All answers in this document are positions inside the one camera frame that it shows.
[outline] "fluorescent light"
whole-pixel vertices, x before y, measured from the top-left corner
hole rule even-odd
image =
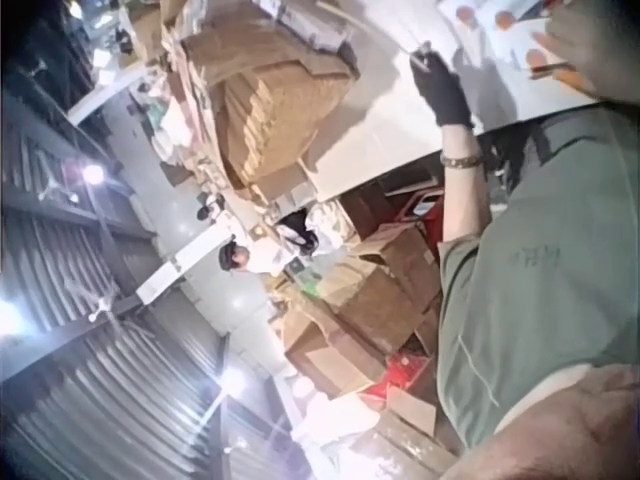
[[[18,309],[0,300],[0,337],[18,335],[24,331],[24,324]]]
[[[98,85],[106,87],[116,80],[116,72],[113,70],[100,70],[98,72]]]
[[[100,27],[104,27],[107,23],[109,23],[111,20],[113,20],[113,15],[111,15],[109,12],[103,14],[98,21],[95,23],[95,27],[94,28],[100,28]]]
[[[220,377],[220,386],[227,395],[239,397],[247,386],[247,382],[240,371],[227,369]]]
[[[76,17],[78,20],[82,20],[82,9],[78,2],[71,2],[69,4],[69,13],[72,17]]]
[[[93,59],[91,63],[96,68],[104,68],[109,64],[111,60],[111,53],[106,50],[102,50],[101,48],[96,48],[93,51]]]
[[[307,398],[315,390],[315,385],[309,377],[298,377],[291,386],[291,394],[298,399]]]
[[[104,182],[104,170],[100,165],[87,165],[82,171],[82,177],[89,185],[100,185]]]

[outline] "gloved hand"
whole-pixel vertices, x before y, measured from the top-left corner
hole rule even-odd
[[[444,125],[464,125],[473,128],[471,111],[464,96],[460,79],[451,73],[449,68],[436,52],[415,52],[411,60],[413,80],[420,96],[436,115],[436,123]],[[427,70],[420,68],[415,62],[422,62]]]
[[[567,60],[598,96],[640,104],[640,35],[632,24],[636,1],[573,0],[551,11],[547,32],[534,34]]]

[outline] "green shirt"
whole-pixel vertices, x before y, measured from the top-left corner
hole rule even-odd
[[[440,246],[438,392],[470,448],[549,374],[638,363],[637,128],[596,107],[543,130],[507,210]]]

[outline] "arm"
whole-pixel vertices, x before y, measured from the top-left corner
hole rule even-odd
[[[442,128],[445,165],[443,240],[480,235],[491,219],[480,146],[460,81],[436,52],[413,54],[411,70],[420,96]],[[421,62],[426,68],[420,68]]]
[[[442,127],[442,154],[451,159],[480,153],[473,132],[464,125]],[[491,221],[489,194],[482,164],[444,171],[444,242],[480,235]]]

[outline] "brown cardboard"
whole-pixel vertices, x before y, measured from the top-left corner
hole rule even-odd
[[[391,387],[386,407],[376,427],[359,438],[353,449],[361,454],[376,455],[382,465],[395,472],[392,479],[411,477],[421,472],[422,478],[440,478],[456,461],[433,438],[437,408],[399,388]]]
[[[352,75],[338,57],[306,48],[253,5],[215,23],[176,45],[176,68],[195,92],[188,103],[197,136],[211,144],[214,161],[224,158],[219,169],[242,190],[297,162]]]
[[[281,338],[287,359],[319,391],[336,398],[363,390],[382,377],[384,365],[363,352],[356,342],[334,335],[337,341],[330,345],[315,321],[318,318],[312,305],[292,303],[282,320]]]
[[[351,77],[349,67],[338,57],[305,48],[266,19],[230,16],[215,29],[184,39],[182,46],[205,90],[237,73],[285,62],[300,62],[311,75]]]
[[[160,7],[141,5],[128,15],[135,33],[131,40],[136,55],[143,62],[154,59],[163,51]]]
[[[387,391],[387,408],[419,431],[433,437],[436,429],[436,407],[401,388],[391,386]]]
[[[304,169],[294,163],[256,180],[250,190],[264,203],[270,203],[307,181]]]
[[[188,0],[160,0],[161,22],[163,25],[175,23]]]
[[[394,278],[357,258],[336,264],[316,290],[344,325],[384,355],[396,352],[422,322]]]
[[[440,293],[424,314],[423,321],[415,334],[422,344],[427,356],[436,358],[438,355],[438,331],[440,324],[440,306],[442,293]]]
[[[415,411],[412,412],[411,408],[407,408],[404,413],[413,414],[416,417],[425,409],[420,408],[420,400],[414,400],[417,405]],[[432,408],[433,415],[435,415],[435,407],[426,403],[422,406]],[[410,453],[416,462],[436,473],[438,477],[456,462],[455,456],[438,445],[432,436],[416,428],[416,425],[411,423],[402,412],[386,410],[380,416],[375,430],[382,437],[398,446],[398,450]]]
[[[438,265],[413,224],[378,229],[350,254],[388,267],[419,312],[425,312],[441,290]]]

